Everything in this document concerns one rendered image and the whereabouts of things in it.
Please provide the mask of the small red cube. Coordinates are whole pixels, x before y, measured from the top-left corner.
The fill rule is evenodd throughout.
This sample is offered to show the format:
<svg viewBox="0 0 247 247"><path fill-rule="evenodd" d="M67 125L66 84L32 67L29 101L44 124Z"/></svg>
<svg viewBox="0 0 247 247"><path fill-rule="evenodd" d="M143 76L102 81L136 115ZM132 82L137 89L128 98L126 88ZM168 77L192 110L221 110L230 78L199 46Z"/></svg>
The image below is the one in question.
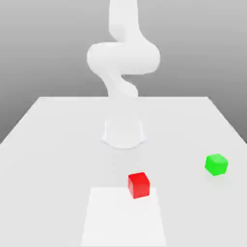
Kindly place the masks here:
<svg viewBox="0 0 247 247"><path fill-rule="evenodd" d="M149 196L150 181L144 172L128 175L128 188L132 198L141 198Z"/></svg>

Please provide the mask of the small green cube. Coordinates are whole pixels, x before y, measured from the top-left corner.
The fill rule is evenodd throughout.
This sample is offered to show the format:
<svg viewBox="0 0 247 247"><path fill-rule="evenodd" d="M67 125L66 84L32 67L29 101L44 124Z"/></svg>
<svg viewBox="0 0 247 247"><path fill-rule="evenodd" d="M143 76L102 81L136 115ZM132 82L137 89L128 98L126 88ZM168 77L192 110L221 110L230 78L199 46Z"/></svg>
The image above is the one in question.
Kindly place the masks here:
<svg viewBox="0 0 247 247"><path fill-rule="evenodd" d="M212 154L206 157L205 169L213 176L225 174L228 160L221 154Z"/></svg>

